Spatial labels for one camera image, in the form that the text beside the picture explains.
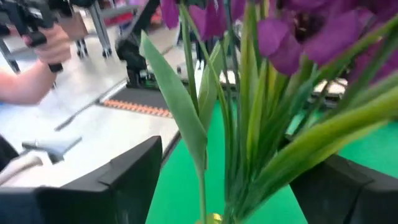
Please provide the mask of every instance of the green surface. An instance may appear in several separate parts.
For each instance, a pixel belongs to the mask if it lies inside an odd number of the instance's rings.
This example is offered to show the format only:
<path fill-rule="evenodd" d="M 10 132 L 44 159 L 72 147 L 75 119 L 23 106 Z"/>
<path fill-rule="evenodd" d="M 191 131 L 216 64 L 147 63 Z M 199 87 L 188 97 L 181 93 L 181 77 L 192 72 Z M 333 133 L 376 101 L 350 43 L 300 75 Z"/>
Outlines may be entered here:
<path fill-rule="evenodd" d="M 347 145 L 340 155 L 363 166 L 398 178 L 398 122 Z"/>
<path fill-rule="evenodd" d="M 219 105 L 215 107 L 208 135 L 207 212 L 222 214 L 224 206 L 224 133 Z M 398 166 L 396 165 L 398 123 L 391 123 L 369 136 L 347 145 L 340 155 L 398 178 Z M 194 224 L 199 219 L 199 215 L 198 181 L 192 158 L 181 141 L 162 169 L 147 224 Z M 306 221 L 290 187 L 286 187 L 274 195 L 245 223 L 301 224 Z"/>

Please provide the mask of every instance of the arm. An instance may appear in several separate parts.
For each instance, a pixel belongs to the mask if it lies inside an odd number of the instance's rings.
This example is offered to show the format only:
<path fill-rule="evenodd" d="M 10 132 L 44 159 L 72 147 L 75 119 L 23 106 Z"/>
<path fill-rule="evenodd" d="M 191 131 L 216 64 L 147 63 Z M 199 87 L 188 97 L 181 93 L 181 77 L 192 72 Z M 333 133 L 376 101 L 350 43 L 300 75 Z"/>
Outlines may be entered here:
<path fill-rule="evenodd" d="M 51 89 L 56 78 L 40 60 L 32 68 L 16 75 L 0 73 L 0 101 L 18 105 L 37 104 Z"/>
<path fill-rule="evenodd" d="M 69 39 L 61 27 L 54 26 L 41 32 L 46 36 L 47 43 L 35 49 L 39 59 L 32 68 L 19 75 L 0 72 L 0 101 L 22 105 L 39 103 L 56 78 L 48 64 L 62 63 L 70 58 Z"/>

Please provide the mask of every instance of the flower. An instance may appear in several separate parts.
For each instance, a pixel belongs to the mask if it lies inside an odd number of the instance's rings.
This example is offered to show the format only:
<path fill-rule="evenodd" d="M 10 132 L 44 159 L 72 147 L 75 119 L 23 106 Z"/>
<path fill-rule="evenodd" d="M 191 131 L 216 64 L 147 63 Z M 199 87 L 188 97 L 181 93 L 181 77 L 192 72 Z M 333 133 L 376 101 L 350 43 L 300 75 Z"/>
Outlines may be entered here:
<path fill-rule="evenodd" d="M 242 17 L 245 0 L 231 0 L 231 17 L 233 21 Z M 179 23 L 176 0 L 160 0 L 162 17 L 169 29 L 176 28 Z M 202 40 L 221 36 L 227 29 L 226 13 L 223 0 L 207 0 L 206 7 L 189 6 L 189 13 L 199 30 Z"/>
<path fill-rule="evenodd" d="M 311 14 L 288 12 L 258 23 L 259 51 L 275 68 L 293 75 L 303 52 L 319 66 L 342 53 L 358 40 L 371 13 L 351 10 L 325 19 Z"/>
<path fill-rule="evenodd" d="M 243 16 L 245 3 L 245 0 L 231 0 L 233 22 Z M 223 0 L 209 0 L 205 9 L 190 6 L 189 11 L 202 40 L 220 37 L 227 30 Z"/>
<path fill-rule="evenodd" d="M 160 0 L 162 19 L 169 29 L 176 28 L 179 23 L 178 6 L 175 0 Z"/>
<path fill-rule="evenodd" d="M 398 11 L 398 4 L 388 1 L 392 7 L 374 0 L 285 0 L 277 16 L 275 0 L 271 0 L 271 17 L 258 23 L 260 53 L 289 76 L 299 68 L 303 53 L 322 66 L 355 43 L 370 19 L 376 18 L 378 24 L 390 19 Z M 375 49 L 371 47 L 355 60 L 357 65 L 348 74 L 349 80 L 359 77 Z M 394 55 L 374 80 L 385 77 L 398 65 L 398 53 Z"/>

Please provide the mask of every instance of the yellow vase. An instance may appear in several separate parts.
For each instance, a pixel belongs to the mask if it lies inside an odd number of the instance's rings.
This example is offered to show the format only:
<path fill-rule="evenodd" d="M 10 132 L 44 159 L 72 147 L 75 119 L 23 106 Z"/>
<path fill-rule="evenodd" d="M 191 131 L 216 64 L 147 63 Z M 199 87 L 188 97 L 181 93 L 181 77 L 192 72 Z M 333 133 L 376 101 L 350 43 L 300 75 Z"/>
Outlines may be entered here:
<path fill-rule="evenodd" d="M 207 215 L 207 224 L 221 224 L 223 222 L 223 217 L 219 214 L 211 213 Z M 195 224 L 202 224 L 202 221 L 197 221 Z"/>

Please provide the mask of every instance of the hand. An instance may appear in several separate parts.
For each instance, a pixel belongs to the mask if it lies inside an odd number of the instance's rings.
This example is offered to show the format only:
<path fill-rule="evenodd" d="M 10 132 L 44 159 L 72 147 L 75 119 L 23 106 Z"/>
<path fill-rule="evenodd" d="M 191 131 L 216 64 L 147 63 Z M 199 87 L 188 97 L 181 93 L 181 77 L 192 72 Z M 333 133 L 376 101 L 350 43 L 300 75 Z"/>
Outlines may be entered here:
<path fill-rule="evenodd" d="M 46 44 L 35 48 L 35 53 L 41 62 L 56 64 L 70 59 L 70 40 L 60 26 L 55 24 L 52 29 L 39 29 L 39 31 L 47 38 Z M 22 39 L 29 44 L 29 37 L 23 36 Z"/>

